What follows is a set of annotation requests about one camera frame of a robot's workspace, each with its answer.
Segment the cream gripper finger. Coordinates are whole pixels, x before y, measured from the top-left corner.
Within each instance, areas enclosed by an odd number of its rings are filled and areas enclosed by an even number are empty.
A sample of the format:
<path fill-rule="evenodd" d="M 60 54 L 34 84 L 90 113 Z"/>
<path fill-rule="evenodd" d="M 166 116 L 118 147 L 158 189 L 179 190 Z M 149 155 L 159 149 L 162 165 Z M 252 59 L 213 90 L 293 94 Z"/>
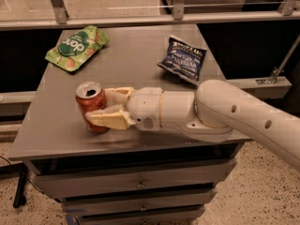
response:
<path fill-rule="evenodd" d="M 128 99 L 132 93 L 135 92 L 133 87 L 116 87 L 106 88 L 105 95 L 107 99 L 107 106 L 123 105 L 127 106 Z"/>
<path fill-rule="evenodd" d="M 128 129 L 136 125 L 136 122 L 122 104 L 113 105 L 104 110 L 87 112 L 85 116 L 89 122 L 99 127 Z"/>

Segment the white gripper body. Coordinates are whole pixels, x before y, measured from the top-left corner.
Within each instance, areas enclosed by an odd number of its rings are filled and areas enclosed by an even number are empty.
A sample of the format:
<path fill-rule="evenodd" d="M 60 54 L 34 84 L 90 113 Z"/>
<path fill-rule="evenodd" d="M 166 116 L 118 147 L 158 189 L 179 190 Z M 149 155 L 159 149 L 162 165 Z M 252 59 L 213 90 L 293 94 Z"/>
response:
<path fill-rule="evenodd" d="M 127 109 L 137 129 L 142 131 L 160 129 L 159 106 L 162 94 L 163 90 L 159 87 L 144 87 L 130 96 Z"/>

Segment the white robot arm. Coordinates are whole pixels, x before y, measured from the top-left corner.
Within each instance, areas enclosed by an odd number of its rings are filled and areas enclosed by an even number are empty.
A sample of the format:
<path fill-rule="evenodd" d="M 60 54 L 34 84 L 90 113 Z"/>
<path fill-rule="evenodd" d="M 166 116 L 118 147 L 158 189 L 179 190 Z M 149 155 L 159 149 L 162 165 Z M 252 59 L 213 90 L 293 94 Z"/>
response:
<path fill-rule="evenodd" d="M 236 130 L 300 171 L 300 119 L 228 82 L 206 80 L 195 91 L 112 88 L 106 98 L 109 107 L 86 114 L 96 126 L 178 132 L 210 143 Z"/>

